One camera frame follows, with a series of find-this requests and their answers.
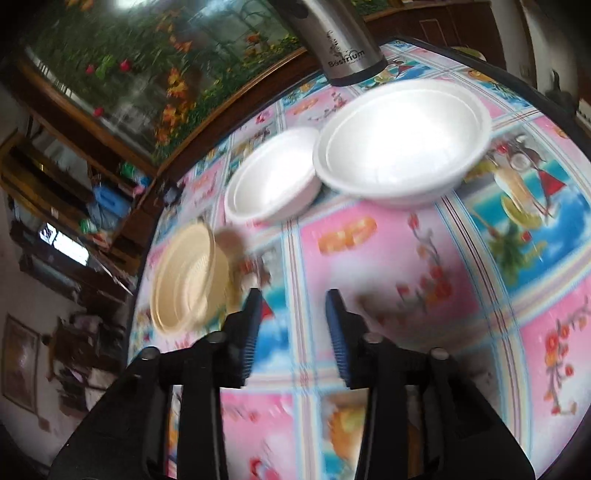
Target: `window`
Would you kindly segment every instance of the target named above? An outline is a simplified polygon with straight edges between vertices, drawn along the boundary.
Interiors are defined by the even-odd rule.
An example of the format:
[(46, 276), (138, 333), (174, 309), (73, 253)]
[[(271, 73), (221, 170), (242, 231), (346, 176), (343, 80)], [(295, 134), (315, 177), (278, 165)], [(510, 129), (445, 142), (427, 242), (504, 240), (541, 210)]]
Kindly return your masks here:
[(88, 250), (82, 245), (77, 244), (70, 237), (58, 232), (53, 225), (47, 223), (45, 227), (39, 231), (39, 236), (43, 241), (52, 245), (72, 260), (76, 260), (79, 264), (86, 266), (88, 263)]

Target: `aquarium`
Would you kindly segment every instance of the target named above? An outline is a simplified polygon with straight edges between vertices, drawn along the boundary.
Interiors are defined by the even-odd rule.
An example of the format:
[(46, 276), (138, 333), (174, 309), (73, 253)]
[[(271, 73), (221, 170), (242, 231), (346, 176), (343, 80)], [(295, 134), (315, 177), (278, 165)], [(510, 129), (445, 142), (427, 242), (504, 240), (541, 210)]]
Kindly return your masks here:
[(52, 0), (23, 42), (56, 89), (156, 165), (300, 46), (264, 0)]

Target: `large white bowl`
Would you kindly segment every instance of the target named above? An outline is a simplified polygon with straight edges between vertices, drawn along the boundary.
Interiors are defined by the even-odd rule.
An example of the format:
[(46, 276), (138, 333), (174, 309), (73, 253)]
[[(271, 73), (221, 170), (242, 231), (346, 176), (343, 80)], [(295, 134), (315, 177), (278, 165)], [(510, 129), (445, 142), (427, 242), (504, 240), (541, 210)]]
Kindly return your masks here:
[(368, 92), (324, 126), (317, 175), (357, 197), (410, 207), (452, 191), (489, 145), (491, 116), (469, 90), (405, 80)]

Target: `pink tablecloth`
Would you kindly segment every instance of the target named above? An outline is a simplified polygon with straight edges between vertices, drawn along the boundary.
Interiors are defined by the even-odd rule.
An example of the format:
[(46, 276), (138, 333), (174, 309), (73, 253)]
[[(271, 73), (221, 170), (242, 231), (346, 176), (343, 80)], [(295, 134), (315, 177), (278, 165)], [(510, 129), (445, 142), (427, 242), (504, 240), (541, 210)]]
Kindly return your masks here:
[[(352, 478), (365, 400), (337, 374), (323, 313), (329, 288), (400, 346), (453, 352), (538, 476), (589, 407), (591, 164), (560, 128), (496, 81), (411, 44), (383, 50), (390, 65), (377, 77), (336, 88), (320, 76), (255, 115), (187, 173), (180, 205), (160, 219), (130, 359), (146, 345), (189, 346), (207, 331), (165, 338), (150, 321), (154, 269), (188, 222), (209, 222), (229, 251), (239, 239), (236, 284), (264, 294), (252, 377), (243, 390), (222, 394), (232, 480)], [(418, 77), (470, 89), (493, 118), (491, 150), (456, 193), (400, 212), (324, 189), (308, 212), (283, 225), (227, 223), (225, 186), (257, 145), (296, 125), (320, 127), (382, 83)], [(392, 152), (406, 141), (395, 130), (383, 139)], [(217, 325), (212, 319), (208, 329)], [(176, 439), (172, 422), (170, 475)]]

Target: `table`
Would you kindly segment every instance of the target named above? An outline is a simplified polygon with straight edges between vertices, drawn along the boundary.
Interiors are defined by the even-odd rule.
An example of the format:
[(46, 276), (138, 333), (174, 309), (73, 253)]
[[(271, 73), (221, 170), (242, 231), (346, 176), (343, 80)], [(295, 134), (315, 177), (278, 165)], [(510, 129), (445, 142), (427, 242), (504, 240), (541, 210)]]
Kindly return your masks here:
[[(387, 70), (351, 87), (332, 87), (318, 76), (293, 89), (196, 163), (181, 180), (180, 204), (161, 215), (137, 294), (130, 360), (147, 345), (187, 347), (225, 314), (176, 337), (152, 328), (154, 270), (182, 225), (208, 222), (233, 259), (237, 288), (263, 291), (252, 377), (243, 390), (222, 393), (231, 479), (351, 478), (365, 396), (347, 392), (337, 373), (324, 318), (330, 288), (400, 346), (452, 352), (537, 476), (591, 403), (584, 380), (591, 374), (591, 164), (522, 96), (423, 47), (401, 40), (384, 45)], [(297, 125), (321, 127), (367, 90), (419, 77), (468, 88), (493, 119), (490, 150), (456, 192), (403, 212), (325, 187), (305, 214), (283, 225), (227, 223), (224, 189), (260, 143)], [(393, 152), (404, 141), (395, 131), (384, 138)], [(346, 241), (335, 241), (340, 231)], [(179, 405), (177, 387), (170, 476), (176, 475)]]

